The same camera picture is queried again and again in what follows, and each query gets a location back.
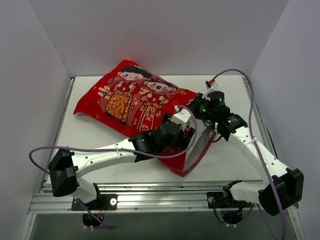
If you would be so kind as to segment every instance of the metal frame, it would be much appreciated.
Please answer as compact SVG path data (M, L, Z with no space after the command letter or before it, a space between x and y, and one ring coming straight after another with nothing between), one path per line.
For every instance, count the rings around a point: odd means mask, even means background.
M59 138L66 108L70 99L75 79L71 79L69 91L66 97L63 116L57 132L56 141ZM251 96L248 81L243 79L249 97ZM254 103L254 115L261 133L262 142L266 148L276 155L267 126L264 124L256 103ZM32 197L21 238L30 239L32 228L37 214L74 214L71 211L72 196L53 197L52 188L47 184L48 176L40 193ZM112 213L157 213L157 212L203 212L212 211L208 208L207 192L218 192L229 182L167 182L167 183L100 183L98 187L102 193L114 193L118 195L116 211ZM305 233L298 215L293 206L288 209L295 235L298 240L306 239Z

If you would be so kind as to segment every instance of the white wall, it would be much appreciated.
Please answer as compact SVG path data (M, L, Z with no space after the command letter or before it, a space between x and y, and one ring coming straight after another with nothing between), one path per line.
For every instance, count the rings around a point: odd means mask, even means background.
M290 0L251 73L279 159L304 173L299 215L310 240L320 234L319 10L319 0Z
M250 72L288 0L29 0L71 76Z
M70 84L27 0L0 1L0 83L0 238L15 240L43 177L28 153L53 143Z

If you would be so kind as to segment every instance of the cartoon boy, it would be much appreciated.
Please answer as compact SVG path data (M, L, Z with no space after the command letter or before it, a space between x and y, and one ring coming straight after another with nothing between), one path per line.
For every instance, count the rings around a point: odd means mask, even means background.
M175 92L177 87L172 83L151 78L144 83L152 92L143 94L140 98L141 107L135 113L132 125L139 132L155 130L161 122L162 107L169 104L169 98L164 94Z
M110 88L113 94L106 104L105 113L111 118L119 119L121 124L127 124L128 111L133 95L140 90L137 81L145 80L151 76L150 73L136 66L122 68L118 72L118 76L114 78L117 82Z

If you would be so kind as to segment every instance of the black cable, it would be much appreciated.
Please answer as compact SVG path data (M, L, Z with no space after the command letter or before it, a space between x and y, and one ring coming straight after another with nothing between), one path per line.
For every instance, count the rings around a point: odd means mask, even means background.
M241 220L243 220L243 208L245 207L245 203L237 210L237 211L230 211L226 212L225 214L221 214L222 219L227 224L237 224Z
M211 131L214 131L214 129L212 128L212 127L210 127L209 125L207 125L207 124L212 124L212 123L210 123L210 122L208 122L208 121L205 121L205 120L203 120L203 119L201 119L202 120L202 122L203 122L203 124L208 128L208 129L210 129Z
M209 133L211 133L211 131L209 131L208 133L207 133L207 138L208 138L208 140L209 140L209 142L211 142L211 143L216 143L216 142L218 142L220 139L222 139L222 135L220 134L220 136L216 139L216 140L210 140L210 137L209 137Z

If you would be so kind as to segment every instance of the red cushion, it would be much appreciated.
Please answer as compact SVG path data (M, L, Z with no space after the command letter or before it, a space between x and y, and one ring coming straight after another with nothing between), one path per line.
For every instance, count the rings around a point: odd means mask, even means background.
M125 136L132 137L157 129L165 113L173 115L174 106L186 106L196 95L126 59L79 100L74 114L87 114ZM163 155L168 156L170 153L167 151ZM185 160L186 155L182 155L162 162L177 173L183 171Z

